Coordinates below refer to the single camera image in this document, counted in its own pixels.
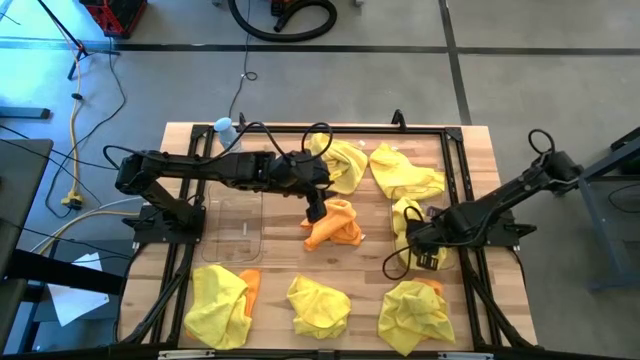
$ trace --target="white paper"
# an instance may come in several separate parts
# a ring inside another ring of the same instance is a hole
[[[98,253],[86,254],[76,261],[96,261],[82,262],[76,264],[76,266],[102,271],[102,264],[99,259],[100,255]],[[109,295],[107,294],[74,289],[68,286],[48,285],[60,326],[65,326],[89,311],[109,302]]]

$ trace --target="black hose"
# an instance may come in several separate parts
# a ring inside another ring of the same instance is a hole
[[[260,40],[270,42],[298,42],[311,40],[325,34],[329,30],[331,30],[333,25],[336,24],[336,20],[338,19],[338,11],[329,0],[297,0],[293,4],[289,5],[289,7],[287,7],[287,9],[284,11],[284,14],[280,16],[278,22],[276,23],[276,26],[274,26],[273,29],[276,32],[282,31],[285,25],[287,25],[289,19],[291,19],[291,17],[296,12],[307,6],[320,6],[324,8],[329,13],[329,18],[324,24],[313,30],[305,31],[298,34],[273,34],[258,30],[251,26],[244,20],[244,18],[240,14],[238,6],[236,5],[236,0],[229,0],[229,11],[231,11],[231,15],[233,15],[233,18],[236,19],[238,25],[240,25],[240,27],[251,36],[254,36]]]

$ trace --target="wooden table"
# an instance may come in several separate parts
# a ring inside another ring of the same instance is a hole
[[[186,154],[189,134],[194,123],[167,124],[162,151]],[[496,162],[491,146],[489,130],[485,126],[462,127],[469,169],[476,197],[480,197],[500,185]],[[276,134],[276,140],[284,151],[299,149],[301,134]],[[337,134],[336,139],[362,144],[362,150],[370,155],[381,142],[396,146],[416,166],[427,166],[444,171],[439,139],[431,135],[364,135]],[[247,134],[242,139],[245,151],[273,150],[264,134]],[[215,141],[214,153],[220,151]],[[462,193],[457,154],[452,146],[457,187]],[[162,179],[162,184],[175,196],[181,180]],[[247,339],[247,348],[280,349],[353,349],[390,350],[389,345],[377,335],[377,321],[383,295],[396,281],[386,279],[381,272],[382,260],[393,251],[390,220],[391,201],[376,184],[367,168],[357,191],[349,200],[358,215],[357,223],[366,238],[359,247],[323,243],[315,252],[306,252],[302,241],[308,233],[299,227],[304,218],[305,200],[283,198],[274,194],[253,194],[227,189],[220,184],[207,184],[205,205],[207,229],[203,241],[196,247],[193,268],[213,264],[216,260],[244,260],[225,263],[223,266],[240,273],[246,268],[262,269],[262,283],[253,311],[253,325]],[[431,199],[429,204],[447,207],[447,192]],[[242,232],[254,241],[226,241],[239,238]],[[167,246],[148,246],[131,268],[120,318],[120,334],[124,337],[147,313],[158,295]],[[504,248],[486,248],[491,283],[496,302],[522,336],[536,343],[527,295],[520,268],[513,254]],[[408,279],[421,276],[444,284],[444,298],[449,305],[450,319],[456,335],[456,344],[428,340],[416,350],[471,350],[471,336],[467,306],[464,297],[458,256],[452,253],[444,265],[445,270],[412,271]],[[349,296],[352,311],[347,330],[337,339],[316,340],[296,335],[292,319],[295,315],[286,293],[297,274],[303,274]],[[192,284],[186,299],[186,310],[191,307]],[[174,303],[167,306],[167,314],[173,314]],[[486,315],[479,306],[480,322],[485,339],[489,339]],[[171,315],[165,318],[163,339],[168,333]],[[180,333],[180,347],[206,347],[197,340]]]

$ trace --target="white cable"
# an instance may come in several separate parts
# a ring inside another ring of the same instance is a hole
[[[142,199],[142,198],[138,196],[138,197],[134,197],[134,198],[122,199],[122,200],[114,201],[114,202],[112,202],[112,203],[104,204],[104,205],[100,206],[100,207],[99,207],[99,208],[97,208],[97,209],[93,209],[93,210],[88,211],[88,212],[86,212],[86,213],[84,213],[84,214],[81,214],[81,215],[79,215],[78,217],[80,217],[80,216],[87,216],[87,215],[89,215],[89,214],[92,214],[92,213],[94,213],[94,212],[97,212],[97,211],[100,211],[100,210],[106,209],[106,208],[111,207],[111,206],[114,206],[114,205],[118,205],[118,204],[126,203],[126,202],[129,202],[129,201],[134,201],[134,200],[140,200],[140,199]],[[38,245],[34,246],[34,247],[30,250],[30,252],[34,252],[34,251],[36,251],[40,246],[42,246],[44,243],[46,243],[47,241],[49,241],[50,239],[52,239],[52,236],[54,236],[55,234],[57,234],[60,230],[64,229],[68,224],[69,224],[69,223],[66,223],[66,224],[62,225],[58,230],[54,231],[51,235],[49,235],[48,237],[46,237],[44,240],[40,241],[40,242],[38,243]]]

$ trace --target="gray floor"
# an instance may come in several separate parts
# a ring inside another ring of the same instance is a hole
[[[268,4],[252,0],[252,23],[268,28]],[[316,45],[444,46],[437,0],[367,0],[362,9],[334,1],[340,18]],[[50,1],[61,20],[81,39],[102,40],[77,2]],[[640,5],[633,0],[450,0],[459,46],[640,47]],[[317,22],[307,9],[290,30]],[[59,39],[35,2],[14,0],[0,21],[0,36]],[[131,43],[241,44],[244,34],[226,6],[208,0],[150,0]],[[2,120],[30,137],[47,137],[60,151],[70,149],[69,94],[75,82],[64,76],[67,51],[0,50],[0,104],[44,106],[50,120]],[[128,102],[122,112],[82,148],[81,159],[103,163],[104,144],[139,149],[159,146],[168,121],[212,121],[225,116],[236,89],[242,54],[236,52],[125,52],[116,62]],[[640,58],[622,56],[460,57],[473,124],[488,125],[501,178],[516,176],[534,158],[525,138],[536,127],[551,132],[558,148],[585,165],[606,154],[608,145],[640,124]],[[386,123],[401,108],[410,123],[459,124],[446,54],[252,53],[234,116],[283,122]],[[108,59],[82,62],[86,101],[76,131],[84,134],[120,102]],[[44,184],[51,180],[50,166]],[[124,198],[113,174],[81,166],[82,181],[103,203]],[[70,184],[61,176],[52,197]],[[40,189],[27,225],[50,232],[64,221],[43,206]],[[89,207],[97,205],[87,196]],[[588,281],[606,275],[601,250],[577,192],[562,199],[540,194],[516,208],[522,222],[538,225],[524,239],[522,259],[528,295],[541,345],[554,350],[640,357],[637,290],[590,293]],[[84,239],[127,238],[118,219],[88,220],[67,235]],[[24,234],[21,247],[40,240]]]

